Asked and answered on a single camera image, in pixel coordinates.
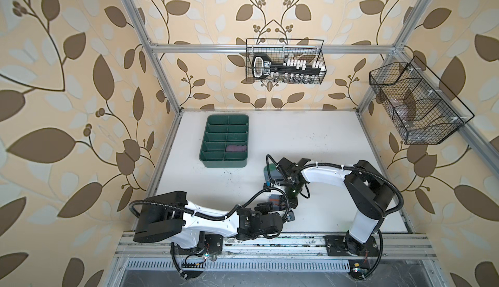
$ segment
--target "mounting plate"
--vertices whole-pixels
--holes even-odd
[[[327,255],[330,257],[351,257],[352,255],[346,252],[344,248],[342,248],[344,235],[327,235],[324,236],[324,241],[326,243]],[[378,245],[374,237],[370,236],[369,239],[365,243],[365,247],[367,249],[368,257],[377,257],[379,254]]]

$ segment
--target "wire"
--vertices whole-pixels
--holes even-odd
[[[374,270],[378,267],[379,261],[381,260],[381,256],[383,255],[383,236],[381,235],[381,231],[378,230],[378,236],[379,236],[379,253],[378,253],[378,258],[376,258],[376,262],[374,265],[367,271],[365,275],[362,275],[361,278],[354,278],[356,281],[365,281],[368,277],[371,276],[371,274],[374,272]]]
[[[283,176],[283,178],[286,177],[285,173],[284,173],[284,170],[281,168],[281,165],[279,165],[273,158],[271,155],[267,154],[267,156],[265,157],[265,162],[267,163],[267,175],[268,175],[268,180],[270,182],[272,182],[272,180],[274,181],[274,184],[277,184],[277,182],[284,182],[284,184],[278,184],[279,186],[287,186],[289,185],[290,183],[288,182],[288,180],[286,179],[273,179],[271,177],[271,170],[268,166],[268,160],[271,159],[271,161],[274,163],[275,165],[275,169]]]
[[[404,197],[402,196],[402,193],[399,191],[399,189],[395,185],[393,185],[390,181],[385,179],[383,176],[380,176],[374,172],[368,171],[368,170],[363,169],[363,168],[357,168],[357,167],[351,167],[351,166],[343,166],[342,167],[342,166],[336,165],[336,164],[319,162],[319,163],[309,164],[309,165],[305,165],[305,166],[301,167],[300,169],[298,169],[296,171],[294,177],[296,178],[296,176],[300,172],[302,172],[304,169],[311,168],[311,167],[317,167],[317,166],[326,166],[326,167],[332,167],[332,168],[337,168],[337,169],[350,170],[352,172],[359,172],[362,174],[368,174],[368,175],[372,176],[373,178],[376,178],[376,179],[383,181],[393,191],[393,193],[397,196],[397,199],[399,200],[399,203],[395,207],[388,209],[385,212],[385,216],[402,209],[402,207],[404,206]]]
[[[218,216],[218,217],[205,215],[203,213],[195,212],[194,210],[187,209],[187,208],[184,208],[184,207],[179,207],[179,206],[175,206],[175,205],[171,205],[171,204],[164,204],[164,203],[150,201],[150,200],[134,200],[133,202],[131,202],[131,203],[128,204],[128,209],[130,209],[130,211],[132,212],[132,214],[134,216],[136,216],[137,218],[140,217],[140,213],[134,208],[135,206],[137,206],[137,205],[151,205],[151,206],[165,207],[165,208],[168,208],[168,209],[180,211],[180,212],[183,212],[183,213],[187,213],[189,215],[197,216],[197,217],[199,217],[201,219],[205,219],[205,220],[210,220],[210,221],[224,221],[225,219],[227,219],[230,216],[232,216],[234,214],[234,212],[236,212],[237,209],[239,209],[239,208],[246,208],[246,206],[249,205],[253,200],[255,200],[255,198],[258,197],[260,194],[262,194],[264,192],[269,192],[269,191],[278,191],[278,192],[280,192],[283,195],[283,197],[284,197],[284,199],[286,201],[286,211],[284,212],[284,215],[283,215],[283,221],[286,221],[286,216],[290,212],[290,200],[288,199],[286,193],[283,190],[281,190],[281,189],[279,189],[277,187],[266,187],[265,189],[259,191],[253,197],[251,197],[250,200],[248,200],[244,205],[242,205],[242,206],[235,205],[234,208],[227,213],[227,215]]]
[[[307,198],[307,199],[309,199],[310,198],[310,191],[308,190],[308,185],[307,184],[308,183],[305,183],[305,189],[307,190],[308,196],[303,195],[302,192],[300,192],[300,195],[303,196],[303,197],[305,197],[305,198]]]

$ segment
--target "black cable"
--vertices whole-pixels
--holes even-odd
[[[190,279],[187,273],[180,268],[179,264],[177,263],[177,259],[175,259],[174,245],[175,244],[172,242],[170,246],[170,255],[172,256],[173,266],[175,267],[175,269],[177,270],[177,272],[180,274],[181,277],[183,277],[184,279]]]
[[[267,156],[265,157],[265,162],[267,163],[267,175],[268,175],[268,180],[270,182],[272,182],[272,180],[274,181],[274,184],[277,184],[277,182],[284,182],[284,184],[278,184],[279,186],[287,186],[289,185],[290,183],[286,180],[286,179],[273,179],[271,177],[271,170],[268,166],[268,160],[271,159],[271,161],[274,163],[275,165],[275,169],[283,176],[283,178],[286,177],[286,175],[284,174],[284,170],[281,168],[281,165],[279,165],[273,158],[271,155],[267,154]]]
[[[232,216],[234,214],[234,212],[236,212],[237,209],[239,209],[241,207],[242,208],[246,208],[246,206],[249,205],[253,200],[255,200],[256,197],[258,197],[260,194],[262,194],[264,192],[268,192],[268,191],[278,191],[278,192],[280,192],[283,195],[283,197],[284,197],[284,199],[286,201],[286,211],[284,212],[284,215],[283,215],[283,221],[286,221],[286,216],[287,216],[287,214],[290,211],[290,201],[289,201],[288,197],[286,196],[286,193],[283,190],[278,189],[277,187],[267,187],[267,188],[259,191],[253,197],[251,197],[250,200],[248,200],[244,205],[242,205],[242,206],[235,205],[234,208],[227,213],[227,215],[225,215],[225,216],[219,216],[219,217],[209,216],[209,215],[205,215],[205,214],[200,213],[200,212],[195,212],[194,210],[187,209],[187,208],[184,208],[184,207],[174,206],[174,205],[170,205],[170,204],[164,204],[164,203],[150,201],[150,200],[134,200],[133,202],[131,202],[131,203],[128,204],[128,209],[130,209],[130,211],[132,212],[132,214],[134,216],[136,216],[137,218],[140,217],[140,213],[137,210],[135,210],[134,207],[136,205],[152,205],[152,206],[165,207],[165,208],[168,208],[168,209],[172,209],[172,210],[176,210],[176,211],[179,211],[179,212],[187,213],[189,215],[195,215],[195,216],[197,216],[199,218],[210,220],[210,221],[223,221],[223,220],[229,218],[230,216]]]
[[[361,278],[354,278],[356,281],[364,281],[368,277],[371,276],[371,274],[374,272],[374,270],[378,267],[379,261],[381,260],[381,256],[383,255],[383,236],[381,235],[381,231],[378,230],[378,236],[379,236],[379,253],[378,253],[378,258],[376,258],[376,262],[374,262],[374,265],[367,271],[365,275],[362,275]]]
[[[319,162],[319,163],[309,164],[309,165],[305,165],[305,166],[301,167],[300,169],[298,169],[296,171],[294,176],[296,177],[301,171],[303,171],[306,168],[317,167],[317,166],[326,166],[326,167],[332,167],[332,168],[337,168],[337,169],[349,170],[352,172],[359,172],[362,174],[368,174],[368,175],[372,176],[373,178],[377,178],[377,179],[383,181],[393,191],[393,193],[397,196],[397,199],[399,200],[399,203],[395,207],[388,209],[385,212],[386,213],[385,216],[402,209],[402,207],[404,206],[404,197],[402,196],[402,193],[399,191],[399,189],[395,185],[393,185],[390,181],[383,178],[382,176],[377,175],[376,173],[368,171],[366,169],[351,167],[351,166],[343,166],[343,168],[341,168],[340,165]]]
[[[305,183],[305,189],[307,190],[307,194],[308,194],[308,196],[303,195],[303,194],[302,194],[302,192],[300,192],[300,195],[301,195],[301,196],[303,196],[303,197],[305,197],[305,198],[307,198],[307,199],[309,199],[309,198],[310,198],[310,191],[308,190],[308,185],[307,185],[307,183]]]

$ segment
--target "metal grate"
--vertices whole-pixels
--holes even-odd
[[[246,39],[246,82],[321,84],[327,72],[323,43],[309,39]]]
[[[261,259],[217,259],[206,261],[205,271],[292,271],[292,272],[349,272],[348,260],[276,260]],[[128,261],[127,270],[175,271],[171,259],[166,258],[132,258]]]
[[[415,62],[413,58],[409,63],[391,63],[369,72],[376,99],[383,104],[405,144],[439,144],[474,117],[444,82],[434,89],[420,73],[431,70],[422,65],[421,60]],[[458,114],[443,95],[460,102],[469,113]]]

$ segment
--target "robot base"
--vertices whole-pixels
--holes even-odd
[[[177,249],[179,250],[178,254],[180,255],[190,255],[192,253],[196,253],[203,249],[205,244],[208,246],[208,254],[211,255],[218,255],[221,253],[221,248],[224,243],[224,237],[222,235],[217,235],[217,234],[204,234],[204,232],[199,232],[199,242],[198,246],[190,249],[182,249],[179,246]]]
[[[345,247],[345,243],[343,242],[344,239],[345,239],[344,235],[324,236],[324,240],[326,242],[327,255],[330,257],[351,257],[352,254],[350,254],[348,252],[348,249]],[[368,257],[378,256],[379,254],[378,245],[374,237],[370,236],[369,239],[364,244],[364,247],[367,250]]]

